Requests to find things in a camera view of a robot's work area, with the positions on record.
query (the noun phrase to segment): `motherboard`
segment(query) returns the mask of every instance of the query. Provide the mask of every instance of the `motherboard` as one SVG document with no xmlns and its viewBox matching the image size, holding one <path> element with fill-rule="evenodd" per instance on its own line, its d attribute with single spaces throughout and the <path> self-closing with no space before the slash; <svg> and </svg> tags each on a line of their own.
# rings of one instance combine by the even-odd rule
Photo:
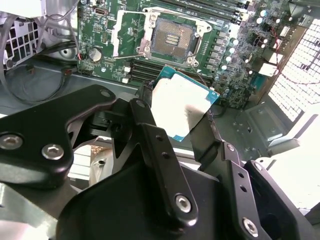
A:
<svg viewBox="0 0 320 240">
<path fill-rule="evenodd" d="M 288 36 L 278 42 L 275 32 L 284 26 L 293 31 L 287 5 L 288 0 L 81 0 L 78 70 L 139 87 L 168 65 L 214 87 L 218 104 L 241 109 L 277 70 L 278 50 Z"/>
</svg>

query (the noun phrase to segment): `silver screw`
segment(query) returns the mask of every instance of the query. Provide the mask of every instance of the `silver screw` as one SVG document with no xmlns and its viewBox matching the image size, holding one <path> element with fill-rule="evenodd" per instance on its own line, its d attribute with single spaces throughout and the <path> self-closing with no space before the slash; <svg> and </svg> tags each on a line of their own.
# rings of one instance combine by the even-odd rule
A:
<svg viewBox="0 0 320 240">
<path fill-rule="evenodd" d="M 251 236 L 253 236 L 255 238 L 257 238 L 259 236 L 258 229 L 257 229 L 256 225 L 251 220 L 249 220 L 248 218 L 244 217 L 242 222 L 243 222 L 245 230 L 247 230 L 247 232 Z"/>
<path fill-rule="evenodd" d="M 4 150 L 15 150 L 22 146 L 21 137 L 14 134 L 7 134 L 0 137 L 0 148 Z"/>
<path fill-rule="evenodd" d="M 49 160 L 59 160 L 64 156 L 65 151 L 60 145 L 48 144 L 42 148 L 42 156 Z"/>
<path fill-rule="evenodd" d="M 183 195 L 178 195 L 175 197 L 175 204 L 184 213 L 189 213 L 191 211 L 191 203 L 188 198 Z"/>
<path fill-rule="evenodd" d="M 152 15 L 150 16 L 150 20 L 154 22 L 155 20 L 157 20 L 157 16 L 154 15 L 154 14 L 152 14 Z"/>
<path fill-rule="evenodd" d="M 187 62 L 188 64 L 192 64 L 193 61 L 194 61 L 194 60 L 193 60 L 192 57 L 188 57 L 188 58 L 186 59 L 186 62 Z"/>
<path fill-rule="evenodd" d="M 230 149 L 232 152 L 235 151 L 234 146 L 232 146 L 231 144 L 227 144 L 228 149 Z"/>
<path fill-rule="evenodd" d="M 256 169 L 258 169 L 259 171 L 262 171 L 262 166 L 261 166 L 259 163 L 255 162 L 255 163 L 254 163 L 254 166 L 255 166 Z"/>
</svg>

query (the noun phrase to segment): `mechanical arm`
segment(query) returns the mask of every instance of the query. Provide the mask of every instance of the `mechanical arm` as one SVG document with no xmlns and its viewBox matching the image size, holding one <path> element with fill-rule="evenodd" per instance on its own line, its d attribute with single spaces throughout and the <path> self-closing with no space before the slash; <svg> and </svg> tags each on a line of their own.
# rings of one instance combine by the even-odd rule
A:
<svg viewBox="0 0 320 240">
<path fill-rule="evenodd" d="M 190 133 L 199 171 L 180 165 L 147 102 L 92 85 L 2 118 L 0 181 L 57 218 L 56 240 L 316 239 L 268 172 L 244 165 L 206 115 Z M 73 152 L 98 136 L 112 138 L 112 175 L 66 200 Z"/>
</svg>

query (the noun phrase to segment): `ventilation grille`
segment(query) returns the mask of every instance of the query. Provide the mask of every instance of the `ventilation grille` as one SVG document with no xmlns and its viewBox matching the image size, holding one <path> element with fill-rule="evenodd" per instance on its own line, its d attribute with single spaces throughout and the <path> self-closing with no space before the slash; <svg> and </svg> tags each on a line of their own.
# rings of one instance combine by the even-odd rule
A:
<svg viewBox="0 0 320 240">
<path fill-rule="evenodd" d="M 6 42 L 3 64 L 9 70 L 31 58 L 33 45 L 38 43 L 38 25 L 34 22 L 15 21 Z"/>
<path fill-rule="evenodd" d="M 306 31 L 269 96 L 292 122 L 320 102 L 320 19 Z"/>
</svg>

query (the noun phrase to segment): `green pcb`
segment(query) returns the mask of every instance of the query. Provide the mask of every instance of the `green pcb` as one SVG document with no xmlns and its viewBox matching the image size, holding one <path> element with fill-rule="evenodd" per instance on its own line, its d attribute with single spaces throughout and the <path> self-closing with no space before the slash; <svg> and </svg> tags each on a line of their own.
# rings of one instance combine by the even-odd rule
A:
<svg viewBox="0 0 320 240">
<path fill-rule="evenodd" d="M 153 52 L 152 56 L 156 59 L 162 59 L 163 62 L 159 62 L 156 59 L 146 59 L 143 55 L 136 56 L 139 55 L 139 47 L 145 35 L 145 21 L 148 21 L 143 14 L 143 10 L 144 8 L 156 7 L 174 12 L 161 12 L 155 23 L 159 29 L 158 42 L 161 42 L 164 39 L 163 37 L 166 39 L 159 43 L 162 45 L 155 45 L 154 47 L 164 52 Z M 125 11 L 122 20 L 119 19 L 119 11 Z M 197 71 L 202 76 L 211 79 L 213 77 L 213 69 L 208 64 L 208 57 L 212 53 L 212 43 L 219 37 L 218 34 L 221 31 L 228 32 L 230 23 L 228 21 L 215 20 L 210 15 L 201 13 L 198 13 L 196 18 L 191 16 L 190 19 L 187 19 L 181 17 L 183 13 L 183 10 L 179 9 L 179 7 L 157 0 L 105 0 L 96 1 L 94 5 L 79 4 L 78 40 L 82 59 L 78 61 L 78 70 L 83 74 L 123 82 L 127 77 L 130 78 L 128 71 L 132 59 L 135 59 L 146 63 L 159 64 L 161 67 L 165 64 L 171 65 L 177 70 L 193 74 Z M 211 26 L 210 31 L 203 34 L 201 38 L 197 38 L 197 34 L 194 34 L 197 31 L 195 19 L 207 20 Z M 113 37 L 115 26 L 119 24 L 119 21 L 121 27 L 117 33 L 119 42 L 117 52 L 118 57 L 121 59 L 116 59 L 114 57 L 115 45 L 113 43 L 115 41 Z M 163 30 L 161 32 L 161 28 L 164 28 L 166 22 L 161 21 L 172 23 L 172 28 L 168 30 L 169 32 L 166 36 L 164 36 Z M 189 39 L 180 39 L 179 35 L 171 34 L 170 31 L 174 32 L 178 28 L 183 32 L 194 31 L 193 35 L 190 35 L 189 42 L 187 42 Z M 153 30 L 152 40 L 156 38 L 156 29 L 154 28 Z M 177 49 L 179 47 L 178 41 L 182 46 L 181 49 Z M 221 39 L 221 41 L 223 46 L 228 44 L 227 40 Z M 194 59 L 197 63 L 193 65 L 193 68 L 190 65 L 179 65 L 186 61 L 184 54 L 190 49 L 197 49 Z M 173 52 L 176 55 L 170 55 L 166 51 Z M 128 84 L 140 86 L 141 81 L 133 78 L 129 79 Z"/>
</svg>

